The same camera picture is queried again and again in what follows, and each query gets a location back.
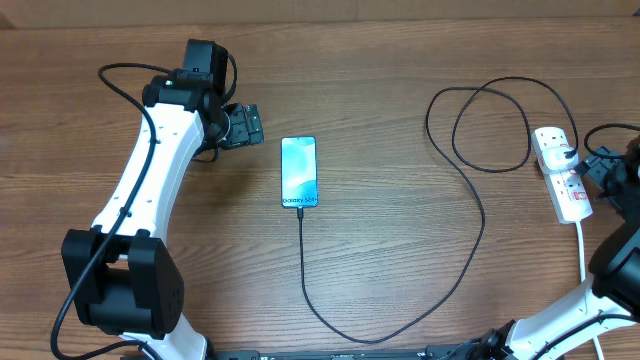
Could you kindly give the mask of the blue Galaxy smartphone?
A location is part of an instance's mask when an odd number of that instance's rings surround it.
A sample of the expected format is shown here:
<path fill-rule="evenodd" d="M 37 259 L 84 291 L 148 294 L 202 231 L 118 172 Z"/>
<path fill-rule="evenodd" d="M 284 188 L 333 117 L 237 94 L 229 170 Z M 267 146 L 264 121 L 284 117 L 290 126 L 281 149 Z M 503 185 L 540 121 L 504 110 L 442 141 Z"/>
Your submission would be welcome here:
<path fill-rule="evenodd" d="M 319 204 L 317 141 L 313 136 L 281 139 L 281 204 L 284 208 Z"/>

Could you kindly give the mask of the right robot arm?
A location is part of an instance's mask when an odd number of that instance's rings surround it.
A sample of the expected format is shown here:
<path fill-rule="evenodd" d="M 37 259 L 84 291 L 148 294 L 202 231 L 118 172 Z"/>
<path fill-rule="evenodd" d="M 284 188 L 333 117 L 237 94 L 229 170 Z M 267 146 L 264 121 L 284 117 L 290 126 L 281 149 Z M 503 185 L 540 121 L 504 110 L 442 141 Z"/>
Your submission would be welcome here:
<path fill-rule="evenodd" d="M 469 359 L 558 359 L 605 332 L 639 322 L 639 140 L 605 175 L 583 171 L 624 223 L 596 249 L 586 279 L 554 304 L 487 332 Z"/>

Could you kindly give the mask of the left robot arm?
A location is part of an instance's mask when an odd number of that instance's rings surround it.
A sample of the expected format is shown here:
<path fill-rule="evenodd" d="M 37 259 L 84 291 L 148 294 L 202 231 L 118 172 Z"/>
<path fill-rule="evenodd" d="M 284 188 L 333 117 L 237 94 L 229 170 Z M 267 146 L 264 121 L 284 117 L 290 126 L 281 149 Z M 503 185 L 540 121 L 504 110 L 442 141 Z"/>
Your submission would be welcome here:
<path fill-rule="evenodd" d="M 69 230 L 61 255 L 70 285 L 54 322 L 50 347 L 59 347 L 70 308 L 79 320 L 118 337 L 87 358 L 137 347 L 149 359 L 212 359 L 212 342 L 183 313 L 184 280 L 168 252 L 171 212 L 191 162 L 200 154 L 261 144 L 258 108 L 235 103 L 234 57 L 213 41 L 191 39 L 181 67 L 156 68 L 136 100 L 139 135 L 119 183 L 87 230 Z"/>

